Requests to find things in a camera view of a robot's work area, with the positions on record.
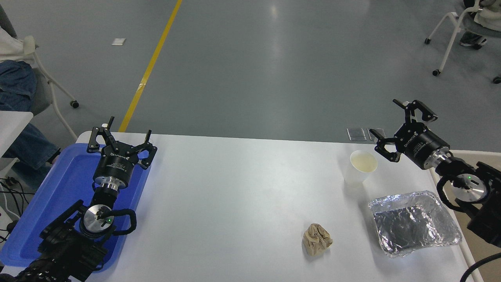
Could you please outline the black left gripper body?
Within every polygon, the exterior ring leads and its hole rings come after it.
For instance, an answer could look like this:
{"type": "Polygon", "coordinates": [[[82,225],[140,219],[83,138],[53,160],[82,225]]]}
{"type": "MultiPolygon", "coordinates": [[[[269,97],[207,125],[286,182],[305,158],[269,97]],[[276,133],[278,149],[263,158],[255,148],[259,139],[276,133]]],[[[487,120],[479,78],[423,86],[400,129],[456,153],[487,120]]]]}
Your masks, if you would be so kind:
{"type": "Polygon", "coordinates": [[[132,178],[133,168],[138,163],[138,156],[123,156],[114,152],[106,152],[101,155],[98,166],[93,175],[96,183],[104,178],[115,178],[120,185],[129,185],[132,178]]]}

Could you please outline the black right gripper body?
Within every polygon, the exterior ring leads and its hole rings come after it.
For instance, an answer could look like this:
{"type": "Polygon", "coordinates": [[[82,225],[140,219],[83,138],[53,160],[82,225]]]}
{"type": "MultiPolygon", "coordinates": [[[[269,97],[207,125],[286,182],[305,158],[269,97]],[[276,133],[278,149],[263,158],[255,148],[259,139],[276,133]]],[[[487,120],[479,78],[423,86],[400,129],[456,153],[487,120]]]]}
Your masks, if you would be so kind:
{"type": "Polygon", "coordinates": [[[449,143],[425,125],[402,125],[394,137],[397,151],[406,155],[423,170],[433,167],[433,161],[436,159],[433,155],[445,155],[450,150],[449,143]]]}

